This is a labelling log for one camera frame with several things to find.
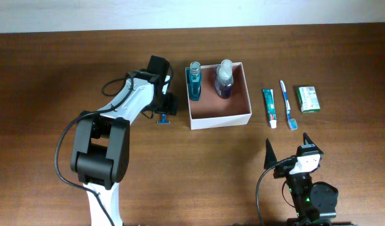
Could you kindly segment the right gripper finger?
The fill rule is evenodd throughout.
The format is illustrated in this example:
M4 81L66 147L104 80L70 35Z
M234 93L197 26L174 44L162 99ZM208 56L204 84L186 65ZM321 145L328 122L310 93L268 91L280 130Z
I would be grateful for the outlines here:
M276 165L278 162L273 147L269 139L266 139L266 154L264 159L264 169L268 170Z
M303 148L312 148L315 147L315 143L309 138L307 133L303 133Z

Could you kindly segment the blue disposable razor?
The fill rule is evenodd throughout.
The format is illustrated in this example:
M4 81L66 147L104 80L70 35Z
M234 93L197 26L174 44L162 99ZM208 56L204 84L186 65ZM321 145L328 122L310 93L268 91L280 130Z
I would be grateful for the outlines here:
M167 119L166 114L161 115L161 119L157 121L157 124L170 124L171 122Z

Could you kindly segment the blue Listerine mouthwash bottle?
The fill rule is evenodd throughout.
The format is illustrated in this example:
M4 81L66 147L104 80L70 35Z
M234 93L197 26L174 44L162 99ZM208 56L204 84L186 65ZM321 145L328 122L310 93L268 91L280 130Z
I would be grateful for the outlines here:
M198 101L201 94L202 72L199 62L192 62L188 74L188 93L192 101Z

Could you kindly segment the purple pump soap bottle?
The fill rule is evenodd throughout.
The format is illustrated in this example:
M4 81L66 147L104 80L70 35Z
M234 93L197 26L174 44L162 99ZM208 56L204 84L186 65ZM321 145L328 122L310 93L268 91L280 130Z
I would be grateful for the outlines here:
M234 84L232 67L232 62L228 59L225 59L216 68L214 87L218 96L222 99L228 99L232 93L232 86Z

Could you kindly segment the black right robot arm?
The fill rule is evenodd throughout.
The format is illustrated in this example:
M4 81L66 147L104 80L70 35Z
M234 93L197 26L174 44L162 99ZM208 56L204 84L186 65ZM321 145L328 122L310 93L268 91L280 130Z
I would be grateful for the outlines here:
M280 161L276 158L270 140L266 140L264 173L256 185L256 208L261 225L264 225L264 219L259 205L259 186L270 171L274 171L275 179L285 179L283 184L288 186L292 197L296 217L289 218L287 225L352 225L351 222L332 222L337 216L335 208L338 189L324 181L312 181L310 174L319 169L322 157L323 151L307 133L303 134L303 145L297 147L296 154Z

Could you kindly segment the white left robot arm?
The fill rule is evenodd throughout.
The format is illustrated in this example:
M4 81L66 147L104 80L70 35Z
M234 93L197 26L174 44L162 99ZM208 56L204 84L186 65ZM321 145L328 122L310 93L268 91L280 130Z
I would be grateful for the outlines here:
M119 184L129 164L130 126L147 110L176 115L178 98L167 91L172 76L169 61L151 56L147 68L126 74L107 105L77 118L70 168L87 192L92 225L123 224Z

